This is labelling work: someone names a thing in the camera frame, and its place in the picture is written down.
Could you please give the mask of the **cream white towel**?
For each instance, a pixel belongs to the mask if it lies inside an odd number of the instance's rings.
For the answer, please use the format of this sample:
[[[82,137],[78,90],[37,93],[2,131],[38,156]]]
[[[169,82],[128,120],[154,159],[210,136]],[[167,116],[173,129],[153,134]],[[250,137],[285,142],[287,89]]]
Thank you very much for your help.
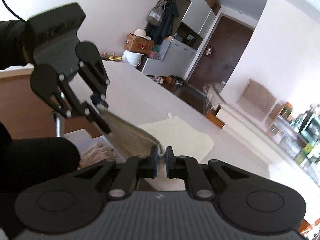
[[[111,130],[105,137],[122,158],[149,155],[151,147],[157,147],[157,177],[146,180],[157,191],[185,189],[183,180],[167,178],[164,156],[166,147],[172,147],[176,156],[186,155],[201,161],[214,146],[214,141],[209,135],[193,129],[178,116],[136,126],[115,115],[102,104],[98,104],[98,110],[100,117]]]

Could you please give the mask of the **left white cloth glove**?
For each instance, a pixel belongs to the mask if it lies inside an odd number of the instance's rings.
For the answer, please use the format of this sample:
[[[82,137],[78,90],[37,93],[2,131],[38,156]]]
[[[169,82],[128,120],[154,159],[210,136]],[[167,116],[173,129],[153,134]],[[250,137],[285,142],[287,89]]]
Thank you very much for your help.
[[[79,168],[84,168],[104,159],[117,159],[117,154],[110,146],[104,145],[102,142],[97,142],[92,148],[87,150],[80,157]]]

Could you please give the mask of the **white plastic bucket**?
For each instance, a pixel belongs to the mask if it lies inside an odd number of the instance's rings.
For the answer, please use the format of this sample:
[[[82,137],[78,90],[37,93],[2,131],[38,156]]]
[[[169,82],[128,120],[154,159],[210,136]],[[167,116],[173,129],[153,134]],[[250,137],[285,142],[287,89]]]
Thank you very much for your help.
[[[123,61],[128,62],[134,67],[138,67],[141,64],[141,60],[144,54],[134,53],[128,50],[124,50],[123,52]]]

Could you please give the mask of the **brown cardboard box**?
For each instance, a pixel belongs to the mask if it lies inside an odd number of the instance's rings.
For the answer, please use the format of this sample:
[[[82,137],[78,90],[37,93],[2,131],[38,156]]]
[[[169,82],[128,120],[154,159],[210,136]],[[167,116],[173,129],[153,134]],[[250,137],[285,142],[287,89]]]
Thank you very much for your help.
[[[148,54],[153,48],[154,41],[132,34],[127,34],[124,49],[133,53]]]

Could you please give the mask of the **beige sun hat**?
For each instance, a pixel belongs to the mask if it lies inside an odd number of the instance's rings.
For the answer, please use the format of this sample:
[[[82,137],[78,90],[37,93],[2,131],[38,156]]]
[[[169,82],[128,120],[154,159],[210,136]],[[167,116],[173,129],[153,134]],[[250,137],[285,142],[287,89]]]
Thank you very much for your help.
[[[136,37],[144,38],[148,41],[151,41],[151,37],[146,34],[146,31],[143,29],[136,29],[131,35],[135,35]]]

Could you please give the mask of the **dark hanging jacket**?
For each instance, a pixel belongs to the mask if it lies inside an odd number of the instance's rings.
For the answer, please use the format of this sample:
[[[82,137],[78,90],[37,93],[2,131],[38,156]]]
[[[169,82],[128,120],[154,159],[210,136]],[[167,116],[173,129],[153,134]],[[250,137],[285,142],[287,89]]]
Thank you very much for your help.
[[[176,2],[169,2],[165,6],[163,19],[159,26],[148,23],[146,26],[146,34],[154,41],[154,45],[162,44],[163,40],[172,35],[174,19],[179,16]]]

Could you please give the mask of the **grey hanging bag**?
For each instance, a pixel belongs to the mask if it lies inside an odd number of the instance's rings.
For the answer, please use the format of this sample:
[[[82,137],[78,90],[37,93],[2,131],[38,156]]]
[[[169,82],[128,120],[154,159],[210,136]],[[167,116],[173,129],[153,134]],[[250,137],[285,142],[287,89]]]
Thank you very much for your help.
[[[147,16],[146,20],[154,25],[159,26],[163,20],[163,16],[165,13],[165,6],[167,0],[160,0],[155,7],[151,9],[149,15]]]

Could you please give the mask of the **white glass-top side table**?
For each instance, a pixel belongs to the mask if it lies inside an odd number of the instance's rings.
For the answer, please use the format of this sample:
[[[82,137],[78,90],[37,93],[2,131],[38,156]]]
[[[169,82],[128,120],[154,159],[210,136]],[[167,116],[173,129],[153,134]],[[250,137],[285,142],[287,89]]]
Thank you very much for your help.
[[[223,124],[222,129],[267,163],[270,178],[301,179],[319,187],[319,176],[315,170],[297,164],[263,129],[229,105],[210,83],[203,86],[203,112]]]

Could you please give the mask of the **grey white cabinet unit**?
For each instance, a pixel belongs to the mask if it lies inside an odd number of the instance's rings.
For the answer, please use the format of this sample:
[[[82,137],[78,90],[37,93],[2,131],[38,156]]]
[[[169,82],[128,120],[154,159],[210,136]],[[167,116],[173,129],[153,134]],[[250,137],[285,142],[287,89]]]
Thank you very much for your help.
[[[215,14],[205,0],[167,0],[176,2],[179,16],[174,19],[172,35],[144,56],[138,69],[148,76],[184,77]]]

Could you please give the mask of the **dark brown door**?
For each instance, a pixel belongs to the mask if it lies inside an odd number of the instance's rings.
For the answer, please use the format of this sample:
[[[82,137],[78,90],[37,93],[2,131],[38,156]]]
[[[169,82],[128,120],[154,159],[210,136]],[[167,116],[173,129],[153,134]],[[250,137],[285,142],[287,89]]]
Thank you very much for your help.
[[[189,84],[198,90],[202,90],[207,83],[217,84],[219,89],[223,89],[252,34],[252,28],[222,16],[189,79]]]

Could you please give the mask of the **orange lid glass jar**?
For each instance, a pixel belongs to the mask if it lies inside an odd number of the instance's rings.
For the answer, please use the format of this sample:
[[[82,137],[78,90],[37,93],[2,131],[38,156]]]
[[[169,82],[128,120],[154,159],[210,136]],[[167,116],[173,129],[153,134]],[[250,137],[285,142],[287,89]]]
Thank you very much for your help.
[[[288,119],[288,117],[290,116],[292,112],[292,105],[289,102],[286,102],[283,109],[281,110],[280,115],[284,118],[284,119]]]

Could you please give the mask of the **green tissue box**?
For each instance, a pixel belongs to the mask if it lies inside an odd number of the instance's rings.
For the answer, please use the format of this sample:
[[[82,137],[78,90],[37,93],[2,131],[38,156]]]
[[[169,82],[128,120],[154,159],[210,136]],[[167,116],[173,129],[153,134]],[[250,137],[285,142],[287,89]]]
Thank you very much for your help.
[[[316,160],[316,157],[311,153],[314,148],[314,144],[308,143],[297,153],[295,156],[295,162],[300,166],[303,166],[306,163],[313,163]]]

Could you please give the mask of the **teal toaster oven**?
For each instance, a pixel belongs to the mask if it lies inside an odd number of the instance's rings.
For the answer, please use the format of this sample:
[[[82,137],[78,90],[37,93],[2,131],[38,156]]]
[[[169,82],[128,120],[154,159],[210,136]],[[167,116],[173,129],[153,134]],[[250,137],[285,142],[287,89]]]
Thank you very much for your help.
[[[319,117],[312,114],[305,125],[302,125],[301,136],[309,143],[315,144],[319,141]]]

